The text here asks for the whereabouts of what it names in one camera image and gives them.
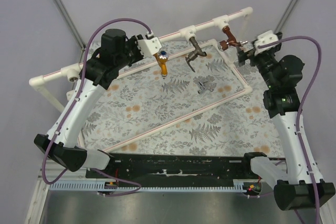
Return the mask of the brown faucet chrome knob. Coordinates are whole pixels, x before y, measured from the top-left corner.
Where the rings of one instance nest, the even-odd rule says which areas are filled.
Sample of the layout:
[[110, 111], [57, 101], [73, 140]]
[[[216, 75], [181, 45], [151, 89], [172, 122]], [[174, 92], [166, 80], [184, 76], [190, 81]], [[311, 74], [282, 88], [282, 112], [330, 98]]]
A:
[[248, 41], [237, 41], [236, 37], [232, 34], [230, 27], [225, 26], [222, 29], [222, 32], [227, 36], [227, 40], [222, 40], [219, 42], [220, 48], [222, 51], [227, 50], [229, 47], [234, 47], [237, 52], [242, 51], [242, 48], [248, 44]]

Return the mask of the white PVC pipe frame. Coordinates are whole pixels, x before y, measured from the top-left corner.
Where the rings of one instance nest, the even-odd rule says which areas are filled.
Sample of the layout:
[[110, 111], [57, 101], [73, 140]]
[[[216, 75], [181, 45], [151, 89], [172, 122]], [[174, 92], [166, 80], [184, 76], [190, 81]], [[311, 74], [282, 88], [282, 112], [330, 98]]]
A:
[[114, 55], [127, 60], [120, 70], [89, 51], [84, 63], [31, 78], [30, 86], [61, 112], [35, 142], [104, 152], [150, 139], [174, 148], [214, 143], [227, 126], [222, 105], [247, 98], [252, 87], [215, 39], [200, 44], [206, 55], [196, 60], [195, 71], [184, 60], [196, 48], [196, 32], [228, 29], [231, 20], [252, 12], [246, 7], [159, 38], [128, 38], [133, 47]]

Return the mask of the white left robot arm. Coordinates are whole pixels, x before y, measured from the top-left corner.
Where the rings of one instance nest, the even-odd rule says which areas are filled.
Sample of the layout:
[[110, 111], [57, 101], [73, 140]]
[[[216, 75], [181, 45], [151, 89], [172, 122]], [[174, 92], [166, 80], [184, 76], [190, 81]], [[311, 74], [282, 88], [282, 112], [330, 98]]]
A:
[[138, 48], [142, 35], [127, 37], [125, 31], [108, 29], [101, 36], [101, 46], [81, 70], [75, 91], [59, 119], [46, 134], [37, 134], [34, 144], [48, 158], [75, 172], [82, 167], [96, 168], [104, 178], [115, 174], [116, 166], [102, 151], [90, 152], [77, 146], [77, 138], [91, 110], [105, 93], [119, 71], [142, 60]]

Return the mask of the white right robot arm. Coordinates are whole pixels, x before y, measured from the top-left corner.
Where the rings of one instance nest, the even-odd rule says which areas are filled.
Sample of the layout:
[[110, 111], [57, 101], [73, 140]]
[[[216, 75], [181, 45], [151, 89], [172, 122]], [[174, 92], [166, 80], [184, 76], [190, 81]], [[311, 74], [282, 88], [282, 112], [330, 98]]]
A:
[[241, 51], [237, 56], [239, 65], [249, 60], [251, 66], [257, 67], [267, 85], [264, 107], [279, 133], [287, 171], [265, 154], [247, 153], [244, 155], [247, 162], [241, 164], [240, 172], [248, 179], [261, 177], [273, 189], [281, 210], [319, 209], [335, 195], [335, 186], [324, 181], [303, 126], [304, 99], [298, 97], [296, 85], [302, 79], [305, 64], [294, 55], [275, 58], [284, 41], [281, 32], [269, 30], [257, 36], [251, 50]]

